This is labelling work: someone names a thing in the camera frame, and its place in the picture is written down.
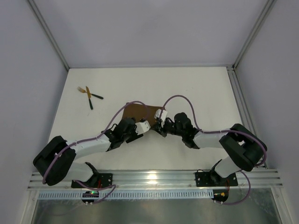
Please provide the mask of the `brown cloth napkin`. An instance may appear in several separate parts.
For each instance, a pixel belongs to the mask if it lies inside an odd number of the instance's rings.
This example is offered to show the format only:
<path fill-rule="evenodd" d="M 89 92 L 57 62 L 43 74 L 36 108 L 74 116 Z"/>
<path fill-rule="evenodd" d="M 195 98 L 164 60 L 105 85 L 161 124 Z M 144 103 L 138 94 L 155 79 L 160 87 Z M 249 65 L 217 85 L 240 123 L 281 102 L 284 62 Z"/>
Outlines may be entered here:
<path fill-rule="evenodd" d="M 162 109 L 162 107 L 150 105 L 145 107 L 141 104 L 134 103 L 124 109 L 122 118 L 134 118 L 136 122 L 147 120 L 150 127 L 152 127 L 156 123 L 156 118 L 154 116 L 158 109 Z"/>

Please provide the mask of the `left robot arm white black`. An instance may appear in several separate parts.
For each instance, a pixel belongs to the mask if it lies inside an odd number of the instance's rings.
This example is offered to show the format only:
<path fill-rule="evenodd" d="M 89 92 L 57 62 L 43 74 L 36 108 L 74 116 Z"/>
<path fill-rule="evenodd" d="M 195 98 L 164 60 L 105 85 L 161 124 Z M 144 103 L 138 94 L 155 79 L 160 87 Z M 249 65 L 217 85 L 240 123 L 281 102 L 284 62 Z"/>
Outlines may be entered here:
<path fill-rule="evenodd" d="M 43 177 L 43 184 L 53 186 L 61 181 L 74 181 L 77 187 L 95 188 L 100 185 L 101 174 L 91 163 L 76 163 L 75 160 L 117 149 L 149 130 L 147 121 L 125 118 L 114 129 L 107 129 L 97 137 L 70 143 L 56 136 L 34 158 L 33 165 Z"/>

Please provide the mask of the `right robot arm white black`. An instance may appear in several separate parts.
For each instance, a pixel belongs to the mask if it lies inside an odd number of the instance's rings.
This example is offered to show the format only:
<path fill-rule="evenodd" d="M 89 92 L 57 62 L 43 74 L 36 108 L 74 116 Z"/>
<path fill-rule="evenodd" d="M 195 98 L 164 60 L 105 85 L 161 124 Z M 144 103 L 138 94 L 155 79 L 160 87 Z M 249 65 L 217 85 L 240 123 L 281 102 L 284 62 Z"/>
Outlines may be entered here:
<path fill-rule="evenodd" d="M 221 186 L 230 175 L 238 171 L 250 172 L 260 160 L 265 160 L 266 145 L 241 124 L 222 131 L 203 131 L 195 128 L 184 112 L 171 120 L 165 110 L 159 109 L 154 118 L 156 123 L 152 129 L 163 137 L 179 136 L 192 149 L 222 148 L 226 151 L 227 157 L 205 172 L 205 177 L 201 178 L 204 184 Z"/>

